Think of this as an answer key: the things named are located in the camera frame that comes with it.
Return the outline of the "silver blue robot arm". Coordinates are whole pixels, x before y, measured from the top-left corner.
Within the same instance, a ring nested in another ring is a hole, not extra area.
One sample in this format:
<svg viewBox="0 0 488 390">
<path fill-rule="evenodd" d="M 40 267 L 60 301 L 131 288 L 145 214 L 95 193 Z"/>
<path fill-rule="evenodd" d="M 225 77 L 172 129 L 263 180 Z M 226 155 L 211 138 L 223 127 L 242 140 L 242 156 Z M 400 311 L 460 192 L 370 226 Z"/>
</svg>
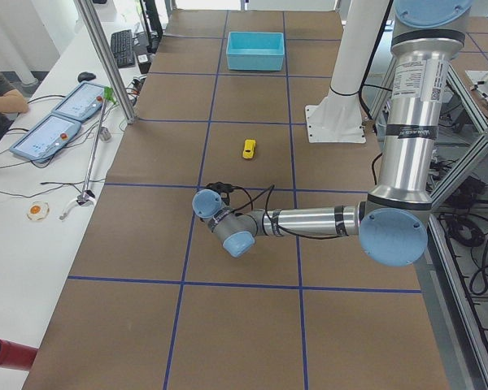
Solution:
<svg viewBox="0 0 488 390">
<path fill-rule="evenodd" d="M 438 135 L 442 95 L 451 60 L 464 46 L 469 1 L 353 1 L 328 95 L 306 109 L 313 142 L 357 142 L 362 134 L 359 89 L 388 11 L 395 13 L 391 53 L 394 82 L 381 170 L 356 206 L 252 210 L 224 203 L 210 189 L 194 195 L 194 213 L 234 257 L 257 236 L 317 240 L 358 236 L 363 251 L 392 267 L 415 262 L 427 246 L 432 201 L 426 180 Z"/>
</svg>

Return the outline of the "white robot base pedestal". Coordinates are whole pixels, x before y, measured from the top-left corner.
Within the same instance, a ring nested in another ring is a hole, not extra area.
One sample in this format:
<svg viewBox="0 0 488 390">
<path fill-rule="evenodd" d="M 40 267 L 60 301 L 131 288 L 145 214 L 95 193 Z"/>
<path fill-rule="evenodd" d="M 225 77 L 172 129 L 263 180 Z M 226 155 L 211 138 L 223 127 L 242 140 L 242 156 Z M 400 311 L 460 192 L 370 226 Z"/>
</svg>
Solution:
<svg viewBox="0 0 488 390">
<path fill-rule="evenodd" d="M 319 105 L 305 107 L 311 143 L 365 142 L 360 88 L 391 7 L 389 0 L 351 2 L 329 92 Z"/>
</svg>

